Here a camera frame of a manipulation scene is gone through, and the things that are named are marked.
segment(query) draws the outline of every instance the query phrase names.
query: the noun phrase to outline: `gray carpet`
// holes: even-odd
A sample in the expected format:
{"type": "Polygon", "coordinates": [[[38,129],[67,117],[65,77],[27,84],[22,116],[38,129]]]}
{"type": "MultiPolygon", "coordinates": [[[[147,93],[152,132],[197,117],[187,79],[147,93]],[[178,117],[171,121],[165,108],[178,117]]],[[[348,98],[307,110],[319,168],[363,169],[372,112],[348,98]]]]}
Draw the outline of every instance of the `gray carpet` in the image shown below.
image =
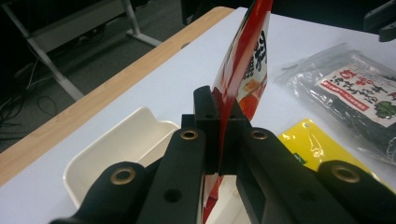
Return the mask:
{"type": "MultiPolygon", "coordinates": [[[[180,0],[150,0],[146,6],[138,7],[135,15],[141,32],[160,41],[185,26],[180,0]]],[[[129,27],[126,17],[117,18],[107,23],[102,33],[61,48],[52,54],[51,59],[86,94],[153,49],[128,37],[125,32],[129,27]]],[[[3,120],[1,126],[0,152],[74,103],[50,78],[50,72],[43,64],[37,63],[35,67],[33,62],[25,73],[33,74],[29,93],[15,99],[12,107],[3,111],[3,116],[11,119],[3,120]]]]}

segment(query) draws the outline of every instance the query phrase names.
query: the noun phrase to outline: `plastic packaging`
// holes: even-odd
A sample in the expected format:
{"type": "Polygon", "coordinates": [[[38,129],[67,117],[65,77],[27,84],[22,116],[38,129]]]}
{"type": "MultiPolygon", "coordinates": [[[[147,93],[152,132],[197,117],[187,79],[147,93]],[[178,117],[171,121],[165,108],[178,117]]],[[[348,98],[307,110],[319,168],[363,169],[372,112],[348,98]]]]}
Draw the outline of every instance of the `plastic packaging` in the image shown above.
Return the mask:
{"type": "Polygon", "coordinates": [[[395,71],[342,44],[301,61],[278,82],[371,143],[360,150],[396,164],[395,71]]]}

